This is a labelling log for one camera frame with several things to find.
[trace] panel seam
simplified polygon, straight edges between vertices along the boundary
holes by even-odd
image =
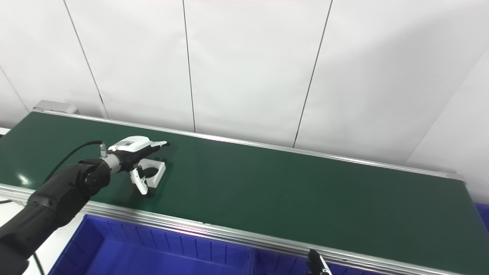
[[[105,107],[104,99],[102,99],[102,95],[100,94],[100,90],[98,88],[97,81],[95,80],[95,77],[93,76],[93,72],[92,72],[92,69],[90,67],[89,60],[87,58],[87,55],[85,54],[85,49],[83,49],[82,41],[80,40],[80,36],[78,35],[78,31],[76,30],[75,23],[73,22],[73,18],[71,17],[71,13],[69,12],[68,5],[66,4],[65,0],[63,0],[63,3],[65,4],[65,8],[66,8],[66,11],[68,12],[69,20],[71,22],[71,25],[73,26],[73,30],[75,31],[75,35],[76,35],[76,39],[78,40],[78,44],[80,44],[80,48],[82,49],[83,57],[85,58],[85,61],[86,61],[87,66],[89,68],[90,75],[92,77],[93,83],[95,84],[95,88],[97,89],[98,97],[100,98],[100,102],[102,103],[102,106],[104,106],[105,115],[107,116],[107,118],[110,118],[109,113],[107,112],[107,108]]]
[[[185,43],[187,45],[188,78],[190,81],[190,101],[192,103],[192,119],[194,121],[194,132],[196,133],[197,131],[195,127],[194,93],[192,90],[192,73],[190,71],[190,53],[188,50],[187,17],[185,15],[185,0],[182,0],[182,6],[183,6],[183,24],[185,26]]]
[[[302,116],[304,115],[304,110],[306,108],[306,103],[309,96],[309,90],[311,89],[312,78],[314,77],[314,71],[316,70],[317,59],[319,58],[319,52],[321,51],[321,45],[323,44],[324,33],[326,31],[326,25],[328,24],[328,19],[330,17],[332,6],[333,6],[333,0],[331,0],[330,2],[328,14],[326,15],[326,21],[324,22],[323,33],[321,35],[321,40],[319,41],[319,48],[317,49],[316,60],[314,61],[314,66],[312,67],[311,78],[309,80],[309,85],[307,87],[306,98],[304,99],[304,105],[302,106],[301,117],[299,118],[299,125],[297,126],[297,132],[295,132],[294,144],[292,145],[292,148],[295,148],[295,143],[297,142],[297,136],[299,135],[299,129],[301,128]]]

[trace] white object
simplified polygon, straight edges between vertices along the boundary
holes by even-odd
[[[139,151],[139,150],[141,150],[147,146],[162,147],[166,143],[167,143],[166,141],[151,141],[149,138],[143,137],[143,136],[131,136],[131,137],[126,137],[125,139],[123,139],[123,140],[119,141],[118,143],[109,147],[109,151],[113,151],[113,152],[114,151],[137,152],[137,151]],[[143,195],[146,195],[148,193],[148,182],[146,180],[146,177],[144,176],[144,172],[143,172],[144,168],[142,167],[142,164],[141,164],[141,162],[143,160],[141,160],[138,163],[138,165],[136,166],[136,168],[131,170],[129,172],[129,174],[131,175],[131,181],[137,186],[137,189],[139,190],[139,192],[141,192],[141,194],[143,194]],[[145,164],[145,166],[147,166],[147,167],[155,167],[155,168],[161,167],[161,164],[158,164],[158,165],[156,165],[155,163],[152,164],[152,160],[143,161],[143,164]],[[161,171],[161,173],[159,175],[160,179],[161,179],[163,172],[164,172],[164,169]],[[152,181],[152,185],[154,185],[155,187],[158,185],[158,183],[159,183],[159,180],[158,181],[155,181],[155,180]]]
[[[68,114],[79,114],[80,112],[78,109],[71,104],[68,103],[63,103],[63,102],[56,102],[56,101],[50,101],[50,100],[41,100],[39,101],[36,106],[33,108],[35,109],[41,109],[41,110],[48,110],[48,111],[57,111],[57,112],[63,112],[63,113],[68,113]]]
[[[10,129],[0,127],[0,135],[5,135],[10,131]]]
[[[109,151],[127,151],[127,152],[137,152],[144,147],[151,145],[155,146],[163,146],[166,144],[166,141],[151,141],[147,137],[143,136],[132,136],[127,137],[118,143],[109,147]]]
[[[162,161],[157,161],[157,160],[149,160],[149,159],[142,159],[139,162],[139,165],[141,165],[141,168],[143,170],[147,168],[156,168],[158,169],[158,172],[150,177],[146,178],[146,183],[148,184],[148,187],[151,188],[156,188],[158,187],[159,181],[161,181],[161,177],[163,177],[163,173],[165,173],[166,170],[166,165]]]

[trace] metal frame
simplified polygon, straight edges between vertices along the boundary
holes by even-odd
[[[173,130],[155,126],[148,126],[136,123],[129,123],[123,121],[110,120],[105,118],[91,117],[85,115],[77,115],[77,114],[66,114],[59,113],[55,111],[49,110],[40,110],[36,109],[35,112],[51,114],[51,115],[61,115],[78,119],[86,119],[104,123],[112,123],[118,125],[126,125],[144,129],[150,129],[161,132],[168,132],[179,135],[192,136],[197,138],[205,138],[216,141],[223,142],[231,142],[241,145],[247,146],[255,146],[273,150],[280,150],[286,152],[293,152],[298,154],[328,158],[333,160],[341,160],[352,163],[358,163],[363,165],[370,165],[376,167],[382,167],[387,169],[395,169],[400,171],[419,173],[424,175],[430,175],[435,177],[442,178],[451,178],[462,180],[462,178],[457,174],[444,173],[444,172],[434,172],[423,169],[416,169],[411,167],[404,167],[392,164],[386,164],[375,161],[368,160],[358,160],[353,158],[317,153],[312,151],[287,148],[276,145],[269,145],[251,141],[238,140],[233,138],[226,137],[217,137],[205,134],[198,134],[180,130]],[[11,200],[16,200],[20,202],[26,202],[30,194],[32,194],[34,190],[27,189],[23,187],[10,186],[6,184],[0,183],[0,195],[9,198]],[[193,236],[199,236],[204,238],[210,238],[214,240],[220,240],[240,245],[251,246],[260,249],[267,249],[297,256],[305,256],[309,249],[316,249],[326,261],[334,264],[339,264],[342,266],[358,268],[371,272],[378,272],[388,275],[462,275],[459,273],[453,273],[449,271],[443,271],[439,269],[433,269],[428,267],[422,267],[418,265],[413,265],[409,263],[363,255],[355,252],[348,252],[308,243],[302,243],[277,237],[271,237],[267,235],[251,233],[243,230],[231,229],[226,227],[220,227],[210,224],[204,224],[201,222],[180,219],[176,217],[171,217],[162,214],[156,214],[141,210],[135,210],[125,207],[113,206],[105,203],[99,203],[94,201],[89,201],[87,205],[83,208],[82,212],[87,214],[94,214],[98,216],[103,216],[107,218],[117,219],[121,221],[127,221],[131,223],[161,228],[169,231],[185,233]]]
[[[219,137],[219,136],[213,136],[213,135],[207,135],[207,134],[199,134],[199,133],[194,133],[194,132],[175,130],[175,129],[157,127],[157,126],[150,126],[150,125],[144,125],[144,124],[138,124],[138,123],[132,123],[132,122],[124,122],[124,121],[119,121],[119,120],[112,120],[112,119],[100,118],[100,117],[94,117],[94,116],[88,116],[88,115],[67,114],[67,113],[56,112],[56,111],[45,110],[45,109],[34,109],[33,112],[50,114],[50,115],[67,116],[67,117],[72,117],[72,118],[79,118],[79,119],[104,122],[104,123],[111,123],[111,124],[117,124],[117,125],[131,126],[131,127],[136,127],[136,128],[143,128],[143,129],[149,129],[149,130],[154,130],[154,131],[167,132],[167,133],[179,134],[179,135],[184,135],[184,136],[191,136],[191,137],[196,137],[196,138],[204,138],[204,139],[210,139],[210,140],[215,140],[215,141],[223,141],[223,142],[248,145],[248,146],[260,147],[260,148],[266,148],[266,149],[273,149],[273,150],[278,150],[278,151],[291,152],[291,153],[309,155],[309,156],[332,159],[332,160],[341,160],[341,161],[346,161],[346,162],[351,162],[351,163],[357,163],[357,164],[363,164],[363,165],[369,165],[369,166],[375,166],[375,167],[381,167],[381,168],[387,168],[387,169],[394,169],[394,170],[399,170],[399,171],[429,175],[429,176],[440,177],[440,178],[465,181],[461,175],[455,174],[455,173],[449,173],[449,172],[430,171],[430,170],[425,170],[425,169],[418,169],[418,168],[413,168],[413,167],[394,165],[394,164],[382,163],[382,162],[371,161],[371,160],[361,160],[361,159],[355,159],[355,158],[349,158],[349,157],[342,157],[342,156],[325,154],[325,153],[318,153],[318,152],[314,152],[314,151],[302,150],[302,149],[297,149],[297,148],[271,145],[271,144],[265,144],[265,143],[259,143],[259,142],[253,142],[253,141],[247,141],[247,140],[241,140],[241,139],[235,139],[235,138],[229,138],[229,137],[227,138],[227,137]]]

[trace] white plastic part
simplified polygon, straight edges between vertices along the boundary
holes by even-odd
[[[129,172],[131,175],[131,181],[136,185],[137,189],[141,194],[146,195],[148,194],[148,185],[146,183],[145,177],[140,177],[138,173],[138,168],[133,169]]]
[[[158,187],[158,184],[161,181],[161,177],[163,177],[163,173],[165,173],[165,170],[166,170],[165,163],[162,161],[157,161],[157,160],[142,159],[138,165],[141,165],[143,170],[147,169],[147,168],[158,169],[158,172],[156,173],[156,175],[154,175],[150,178],[146,178],[146,183],[148,184],[149,187],[151,187],[151,188]]]
[[[109,147],[109,151],[127,151],[136,152],[150,145],[152,142],[149,138],[143,136],[126,137],[118,143]]]
[[[57,111],[57,112],[63,112],[68,114],[80,113],[74,105],[63,103],[63,102],[50,101],[50,100],[39,101],[39,103],[36,104],[33,109]]]

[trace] white wall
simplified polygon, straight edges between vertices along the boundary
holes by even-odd
[[[0,66],[29,110],[47,99],[107,116],[62,1],[0,1]]]
[[[489,203],[489,47],[407,164],[455,168],[473,199]]]
[[[62,101],[457,170],[489,203],[487,14],[487,0],[1,1],[0,127]]]

